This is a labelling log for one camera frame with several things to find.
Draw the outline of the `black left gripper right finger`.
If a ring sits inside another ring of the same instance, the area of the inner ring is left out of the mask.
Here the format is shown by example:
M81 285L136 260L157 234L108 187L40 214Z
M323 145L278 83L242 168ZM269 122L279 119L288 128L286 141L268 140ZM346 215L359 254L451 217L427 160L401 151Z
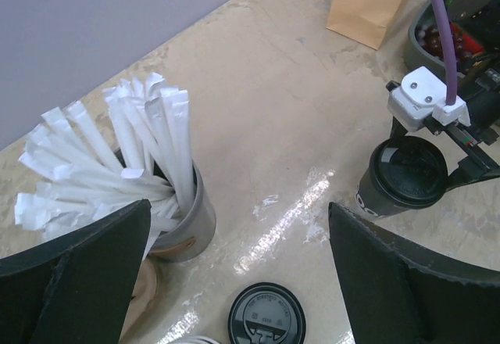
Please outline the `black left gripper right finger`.
M497 343L499 273L330 202L330 247L357 343Z

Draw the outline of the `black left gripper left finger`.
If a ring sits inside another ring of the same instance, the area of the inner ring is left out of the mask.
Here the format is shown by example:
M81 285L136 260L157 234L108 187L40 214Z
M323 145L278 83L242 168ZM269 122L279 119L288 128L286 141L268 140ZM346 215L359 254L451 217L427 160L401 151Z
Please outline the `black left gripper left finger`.
M117 343L145 253L146 199L1 260L3 343Z

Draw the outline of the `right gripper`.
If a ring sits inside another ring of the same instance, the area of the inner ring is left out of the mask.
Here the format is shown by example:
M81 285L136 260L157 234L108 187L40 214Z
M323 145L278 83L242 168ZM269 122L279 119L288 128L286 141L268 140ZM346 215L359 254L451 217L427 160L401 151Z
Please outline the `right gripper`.
M492 126L499 121L499 67L489 66L459 84L459 97L469 110L470 126L458 122L444 126L433 117L425 119L425 127L434 133L445 132L467 154L448 176L446 191L499 178L499 163L480 144L493 145L499 133ZM404 137L408 130L392 117L390 139Z

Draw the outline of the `black plastic cup lid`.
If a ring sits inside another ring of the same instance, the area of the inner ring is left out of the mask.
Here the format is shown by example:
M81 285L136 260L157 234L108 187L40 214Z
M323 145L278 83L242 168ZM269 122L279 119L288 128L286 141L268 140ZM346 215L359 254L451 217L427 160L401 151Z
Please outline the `black plastic cup lid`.
M445 157L423 138L401 136L382 142L370 157L369 171L374 185L400 207L424 209L446 193Z

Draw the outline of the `cardboard cup carrier top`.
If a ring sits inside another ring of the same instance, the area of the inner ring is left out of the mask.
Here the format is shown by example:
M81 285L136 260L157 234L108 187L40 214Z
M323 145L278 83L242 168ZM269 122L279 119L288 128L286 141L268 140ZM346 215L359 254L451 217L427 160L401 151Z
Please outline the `cardboard cup carrier top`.
M127 314L120 333L120 341L152 305L157 293L159 276L156 264L146 257L139 268Z

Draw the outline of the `black paper coffee cup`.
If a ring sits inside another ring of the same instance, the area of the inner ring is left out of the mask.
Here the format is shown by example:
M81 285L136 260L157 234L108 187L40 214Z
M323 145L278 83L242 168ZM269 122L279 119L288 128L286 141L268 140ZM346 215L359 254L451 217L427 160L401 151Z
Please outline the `black paper coffee cup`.
M408 209L383 182L380 164L374 154L359 181L355 200L361 211L373 219L394 216Z

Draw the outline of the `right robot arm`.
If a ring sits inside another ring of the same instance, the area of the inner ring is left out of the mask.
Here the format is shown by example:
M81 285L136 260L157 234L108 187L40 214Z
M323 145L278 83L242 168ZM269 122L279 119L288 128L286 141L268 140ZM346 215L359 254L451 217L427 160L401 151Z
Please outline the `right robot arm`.
M437 20L427 3L409 28L404 62L409 68L401 84L387 84L388 108L394 121L392 133L416 132L426 128L433 134L446 133L466 157L448 176L452 190L499 176L499 165L481 147L492 145L499 134L493 125L499 121L499 0L451 0L447 18L457 30L468 34L483 48L459 64L456 105L464 117L445 108L447 67L417 42L416 30L425 16Z

